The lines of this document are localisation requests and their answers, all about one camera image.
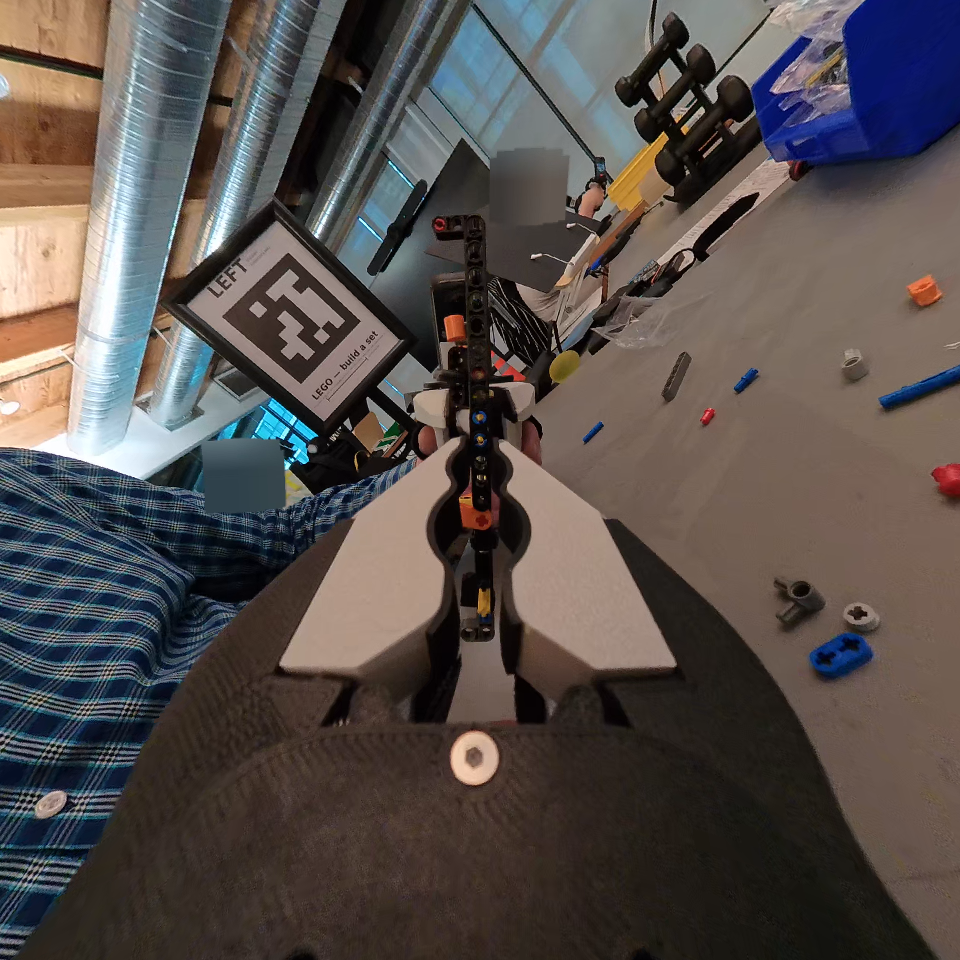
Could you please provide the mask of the clear plastic bag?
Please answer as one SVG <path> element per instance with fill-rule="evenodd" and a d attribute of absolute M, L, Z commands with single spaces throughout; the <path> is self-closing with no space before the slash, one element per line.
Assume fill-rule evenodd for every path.
<path fill-rule="evenodd" d="M 624 295 L 591 333 L 624 350 L 662 346 L 674 335 L 680 320 L 695 314 L 710 298 L 710 294 L 680 299 Z"/>

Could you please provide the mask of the pile of clear plastic bags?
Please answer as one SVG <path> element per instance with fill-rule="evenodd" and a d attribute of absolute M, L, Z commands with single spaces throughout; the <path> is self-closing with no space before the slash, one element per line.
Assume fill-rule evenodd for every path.
<path fill-rule="evenodd" d="M 771 86 L 774 94 L 849 86 L 844 28 L 860 1 L 774 2 L 771 21 L 807 41 Z"/>

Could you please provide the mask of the black hex dumbbell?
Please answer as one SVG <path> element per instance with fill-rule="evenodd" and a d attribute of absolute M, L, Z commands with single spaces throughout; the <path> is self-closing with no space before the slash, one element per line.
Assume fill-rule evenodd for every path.
<path fill-rule="evenodd" d="M 674 123 L 672 111 L 690 91 L 702 90 L 716 75 L 714 58 L 702 44 L 693 45 L 686 55 L 686 66 L 678 79 L 652 105 L 644 107 L 634 116 L 634 126 L 639 135 L 649 144 L 656 143 Z"/>
<path fill-rule="evenodd" d="M 656 156 L 655 170 L 668 186 L 678 188 L 686 180 L 712 184 L 762 142 L 752 92 L 742 78 L 722 78 L 716 97 L 676 145 L 665 146 Z"/>
<path fill-rule="evenodd" d="M 650 92 L 652 79 L 672 61 L 683 70 L 679 52 L 690 41 L 690 33 L 685 23 L 674 12 L 667 13 L 662 22 L 662 33 L 651 49 L 643 56 L 633 71 L 616 81 L 614 91 L 624 107 L 633 107 Z"/>

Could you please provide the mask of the blue bin with marker label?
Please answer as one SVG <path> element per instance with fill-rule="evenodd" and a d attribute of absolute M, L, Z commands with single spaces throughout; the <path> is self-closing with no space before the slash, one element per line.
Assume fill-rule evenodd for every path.
<path fill-rule="evenodd" d="M 796 40 L 753 84 L 763 142 L 779 162 L 826 166 L 905 158 L 959 120 L 959 3 L 866 1 L 846 19 L 850 104 L 801 120 L 775 81 L 810 46 Z"/>

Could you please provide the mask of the dark grey lego connector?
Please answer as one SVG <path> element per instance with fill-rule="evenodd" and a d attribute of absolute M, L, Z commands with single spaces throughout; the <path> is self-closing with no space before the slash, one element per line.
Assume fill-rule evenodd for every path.
<path fill-rule="evenodd" d="M 808 581 L 777 577 L 774 578 L 774 587 L 786 603 L 775 615 L 785 630 L 797 627 L 826 606 L 824 595 Z"/>

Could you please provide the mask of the person's plaid shirt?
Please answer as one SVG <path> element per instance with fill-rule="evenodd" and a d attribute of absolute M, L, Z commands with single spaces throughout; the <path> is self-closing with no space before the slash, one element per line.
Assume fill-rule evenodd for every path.
<path fill-rule="evenodd" d="M 283 510 L 211 514 L 183 489 L 2 449 L 2 958 L 100 840 L 186 674 L 296 559 Z"/>

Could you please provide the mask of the blue lego liftarm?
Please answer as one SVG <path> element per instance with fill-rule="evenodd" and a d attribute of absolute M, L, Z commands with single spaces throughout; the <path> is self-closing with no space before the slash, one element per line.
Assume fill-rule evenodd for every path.
<path fill-rule="evenodd" d="M 874 659 L 874 650 L 867 639 L 856 632 L 835 635 L 808 654 L 814 672 L 823 679 L 847 676 Z"/>

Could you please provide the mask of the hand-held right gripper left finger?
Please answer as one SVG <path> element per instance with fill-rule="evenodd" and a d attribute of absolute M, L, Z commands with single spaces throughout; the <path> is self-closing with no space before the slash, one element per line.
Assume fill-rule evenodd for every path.
<path fill-rule="evenodd" d="M 452 611 L 437 523 L 457 498 L 459 452 L 451 438 L 347 524 L 279 660 L 283 672 L 381 687 L 399 701 L 427 684 L 430 637 Z"/>

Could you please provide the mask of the long blue lego pin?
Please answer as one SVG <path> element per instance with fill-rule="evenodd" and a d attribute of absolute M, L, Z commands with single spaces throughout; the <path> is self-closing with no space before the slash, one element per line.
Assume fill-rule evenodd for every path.
<path fill-rule="evenodd" d="M 878 398 L 878 404 L 881 409 L 891 411 L 954 387 L 959 384 L 959 380 L 960 366 L 953 366 L 916 383 L 883 394 Z"/>

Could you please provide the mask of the silver ventilation duct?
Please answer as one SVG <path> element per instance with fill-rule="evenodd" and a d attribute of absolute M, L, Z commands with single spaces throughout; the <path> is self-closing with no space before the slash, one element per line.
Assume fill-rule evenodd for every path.
<path fill-rule="evenodd" d="M 349 231 L 408 101 L 419 95 L 469 6 L 467 1 L 403 3 L 306 218 L 308 232 L 329 249 Z"/>
<path fill-rule="evenodd" d="M 66 443 L 125 437 L 229 1 L 110 4 Z"/>
<path fill-rule="evenodd" d="M 276 193 L 344 6 L 258 3 L 191 268 L 215 254 Z"/>

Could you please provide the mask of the black oblong object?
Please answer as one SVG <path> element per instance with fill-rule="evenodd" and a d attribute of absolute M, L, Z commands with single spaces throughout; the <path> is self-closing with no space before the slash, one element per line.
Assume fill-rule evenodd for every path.
<path fill-rule="evenodd" d="M 707 259 L 710 248 L 742 217 L 752 210 L 759 198 L 760 192 L 758 191 L 744 195 L 714 219 L 699 235 L 693 246 L 691 246 L 694 257 L 699 261 Z"/>

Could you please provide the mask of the person's left hand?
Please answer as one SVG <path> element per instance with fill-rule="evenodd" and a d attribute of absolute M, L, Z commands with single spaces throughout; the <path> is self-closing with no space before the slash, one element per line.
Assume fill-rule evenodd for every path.
<path fill-rule="evenodd" d="M 522 423 L 521 451 L 538 466 L 543 464 L 542 456 L 543 429 L 534 416 Z M 416 457 L 425 460 L 438 450 L 438 441 L 434 429 L 427 425 L 420 425 L 416 437 Z"/>

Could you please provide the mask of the black lego chassis assembly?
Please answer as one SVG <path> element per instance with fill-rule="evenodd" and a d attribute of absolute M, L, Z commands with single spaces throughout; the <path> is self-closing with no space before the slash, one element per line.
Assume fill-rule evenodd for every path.
<path fill-rule="evenodd" d="M 431 228 L 436 239 L 462 241 L 462 321 L 444 324 L 446 359 L 436 384 L 447 391 L 445 422 L 455 436 L 465 438 L 467 486 L 459 495 L 462 528 L 474 555 L 470 577 L 476 588 L 475 613 L 462 620 L 461 637 L 486 642 L 494 637 L 494 493 L 490 454 L 493 449 L 494 390 L 491 362 L 490 311 L 486 260 L 486 226 L 476 214 L 441 215 Z"/>

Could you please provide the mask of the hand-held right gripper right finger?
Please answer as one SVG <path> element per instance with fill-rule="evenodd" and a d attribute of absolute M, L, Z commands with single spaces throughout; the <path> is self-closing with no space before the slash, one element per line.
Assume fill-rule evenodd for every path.
<path fill-rule="evenodd" d="M 558 702 L 598 682 L 673 673 L 670 650 L 604 516 L 500 441 L 500 648 L 508 674 Z"/>

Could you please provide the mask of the white paper sheet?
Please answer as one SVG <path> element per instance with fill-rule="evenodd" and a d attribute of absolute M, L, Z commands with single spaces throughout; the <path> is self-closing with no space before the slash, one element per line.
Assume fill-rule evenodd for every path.
<path fill-rule="evenodd" d="M 744 178 L 738 184 L 738 186 L 733 188 L 725 198 L 715 204 L 714 207 L 704 216 L 702 216 L 698 222 L 696 222 L 684 234 L 682 234 L 675 244 L 667 248 L 666 252 L 662 254 L 660 258 L 658 258 L 657 263 L 660 266 L 666 266 L 666 264 L 672 258 L 675 258 L 678 254 L 683 252 L 693 255 L 693 250 L 691 247 L 699 235 L 702 234 L 704 229 L 711 222 L 714 222 L 714 219 L 716 219 L 737 199 L 744 195 L 752 194 L 756 191 L 759 192 L 759 199 L 750 210 L 750 212 L 752 212 L 762 202 L 767 200 L 773 193 L 775 193 L 781 186 L 786 184 L 788 180 L 789 176 L 787 162 L 775 161 L 774 159 L 764 160 L 746 178 Z"/>

